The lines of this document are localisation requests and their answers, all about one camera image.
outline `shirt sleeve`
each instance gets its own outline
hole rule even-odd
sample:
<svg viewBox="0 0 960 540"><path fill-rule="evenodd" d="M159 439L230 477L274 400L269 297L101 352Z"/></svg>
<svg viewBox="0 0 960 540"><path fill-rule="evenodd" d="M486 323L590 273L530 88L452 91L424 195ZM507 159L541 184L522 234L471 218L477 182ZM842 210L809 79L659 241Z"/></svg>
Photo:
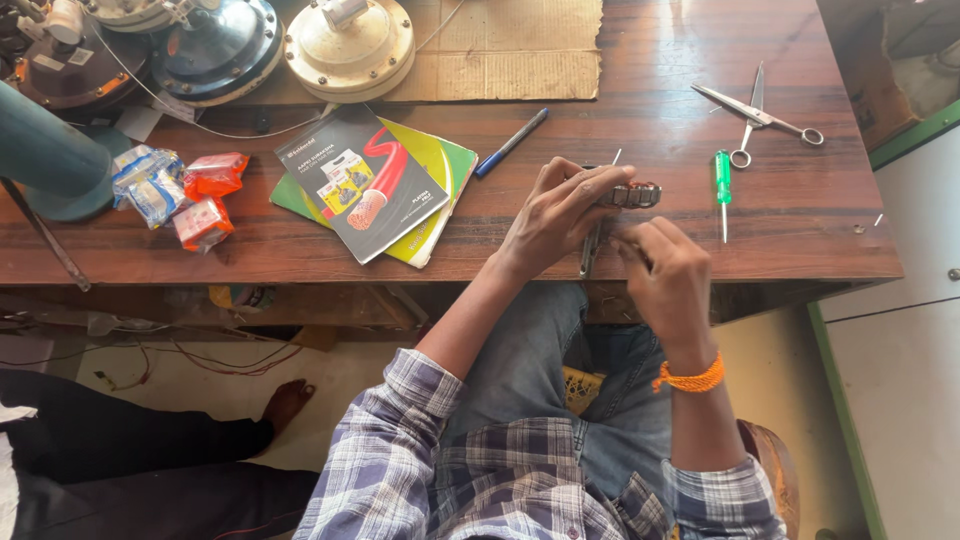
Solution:
<svg viewBox="0 0 960 540"><path fill-rule="evenodd" d="M766 474L748 455L742 463L716 473L697 473L662 463L665 496L673 506L683 540L736 538L781 540L786 524Z"/></svg>
<svg viewBox="0 0 960 540"><path fill-rule="evenodd" d="M422 353L398 349L333 431L295 540L423 538L427 486L444 420L466 386Z"/></svg>

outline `black trousers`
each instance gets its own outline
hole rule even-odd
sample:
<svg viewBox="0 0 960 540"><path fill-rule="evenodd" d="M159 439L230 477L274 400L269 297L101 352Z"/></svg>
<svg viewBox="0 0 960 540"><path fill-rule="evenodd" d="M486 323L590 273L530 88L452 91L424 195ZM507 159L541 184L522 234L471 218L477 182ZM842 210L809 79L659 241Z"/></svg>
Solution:
<svg viewBox="0 0 960 540"><path fill-rule="evenodd" d="M270 444L267 421L151 410L40 373L0 369L13 447L16 539L253 540L294 528L309 471L237 463Z"/></svg>

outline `hand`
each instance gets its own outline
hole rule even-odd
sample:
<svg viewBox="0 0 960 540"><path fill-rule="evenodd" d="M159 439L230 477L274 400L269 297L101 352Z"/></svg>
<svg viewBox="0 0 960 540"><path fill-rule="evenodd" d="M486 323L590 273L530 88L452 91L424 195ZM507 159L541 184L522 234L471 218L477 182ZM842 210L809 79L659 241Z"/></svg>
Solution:
<svg viewBox="0 0 960 540"><path fill-rule="evenodd" d="M627 271L627 290L668 359L673 350L675 357L712 362L710 255L663 217L612 236Z"/></svg>
<svg viewBox="0 0 960 540"><path fill-rule="evenodd" d="M563 158L553 158L540 170L534 190L493 259L521 284L532 280L582 246L601 219L620 212L593 203L634 174L630 165L584 170Z"/></svg>

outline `finger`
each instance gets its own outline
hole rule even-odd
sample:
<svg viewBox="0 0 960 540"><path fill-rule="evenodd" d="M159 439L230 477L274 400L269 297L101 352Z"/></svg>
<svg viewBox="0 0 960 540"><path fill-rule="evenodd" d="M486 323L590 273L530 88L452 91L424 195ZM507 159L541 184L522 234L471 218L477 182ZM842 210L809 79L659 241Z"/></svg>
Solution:
<svg viewBox="0 0 960 540"><path fill-rule="evenodd" d="M660 232L664 236L670 239L671 242L677 245L692 244L693 240L686 235L683 231L680 230L680 227L677 227L669 219L658 215L657 217L650 220L650 224L660 229Z"/></svg>
<svg viewBox="0 0 960 540"><path fill-rule="evenodd" d="M570 235L577 240L583 241L584 238L593 230L594 227L605 217L613 217L620 213L620 209L608 209L606 207L593 207L587 209L573 224Z"/></svg>
<svg viewBox="0 0 960 540"><path fill-rule="evenodd" d="M540 175L537 176L537 182L534 184L534 192L530 194L531 198L554 189L583 170L583 167L572 161L559 156L553 158L540 170Z"/></svg>
<svg viewBox="0 0 960 540"><path fill-rule="evenodd" d="M614 236L636 245L653 264L656 264L658 260L663 260L677 249L677 246L650 222L617 231Z"/></svg>
<svg viewBox="0 0 960 540"><path fill-rule="evenodd" d="M637 250L636 246L629 242L618 241L616 238L610 241L610 245L623 260L623 269L627 274L627 286L633 289L631 292L644 294L649 289L653 279L650 277L650 270L647 268L647 261L643 258L643 254Z"/></svg>
<svg viewBox="0 0 960 540"><path fill-rule="evenodd" d="M632 165L616 167L612 165L577 173L554 191L568 191L568 195L557 205L557 211L579 216L604 193L617 185L625 184L636 174Z"/></svg>

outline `plaid shirt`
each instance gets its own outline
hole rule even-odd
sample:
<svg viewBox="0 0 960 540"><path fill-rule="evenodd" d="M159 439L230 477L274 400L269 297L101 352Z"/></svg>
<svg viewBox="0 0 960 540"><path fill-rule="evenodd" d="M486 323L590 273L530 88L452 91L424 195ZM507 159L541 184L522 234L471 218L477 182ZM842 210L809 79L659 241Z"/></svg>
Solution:
<svg viewBox="0 0 960 540"><path fill-rule="evenodd" d="M466 387L400 349L386 381L350 404L295 540L319 538L661 539L667 519L634 473L607 499L577 465L569 420L487 426L438 440ZM781 539L770 483L752 457L719 473L662 464L684 540Z"/></svg>

